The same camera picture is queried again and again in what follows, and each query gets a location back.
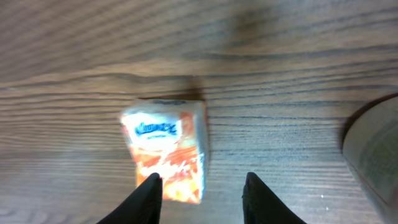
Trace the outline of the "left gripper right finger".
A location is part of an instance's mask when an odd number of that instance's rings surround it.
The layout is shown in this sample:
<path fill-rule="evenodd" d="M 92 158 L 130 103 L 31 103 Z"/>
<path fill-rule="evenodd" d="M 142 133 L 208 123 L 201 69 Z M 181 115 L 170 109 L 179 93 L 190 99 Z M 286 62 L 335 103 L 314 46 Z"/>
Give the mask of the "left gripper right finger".
<path fill-rule="evenodd" d="M 305 224 L 253 172 L 246 175 L 242 200 L 245 224 Z"/>

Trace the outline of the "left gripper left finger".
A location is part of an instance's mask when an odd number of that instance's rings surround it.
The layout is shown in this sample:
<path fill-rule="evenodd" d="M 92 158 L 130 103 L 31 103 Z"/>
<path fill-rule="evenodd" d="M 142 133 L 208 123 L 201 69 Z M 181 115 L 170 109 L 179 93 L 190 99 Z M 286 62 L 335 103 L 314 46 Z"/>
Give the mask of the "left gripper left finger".
<path fill-rule="evenodd" d="M 161 207 L 162 179 L 153 173 L 98 224 L 159 224 Z"/>

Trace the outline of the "green lid jar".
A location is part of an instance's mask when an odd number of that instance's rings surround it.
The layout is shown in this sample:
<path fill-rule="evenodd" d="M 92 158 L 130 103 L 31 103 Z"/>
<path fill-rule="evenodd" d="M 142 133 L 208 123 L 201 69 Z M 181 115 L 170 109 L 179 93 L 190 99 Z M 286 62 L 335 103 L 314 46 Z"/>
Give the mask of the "green lid jar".
<path fill-rule="evenodd" d="M 397 98 L 365 111 L 349 128 L 343 156 L 384 223 L 397 224 Z"/>

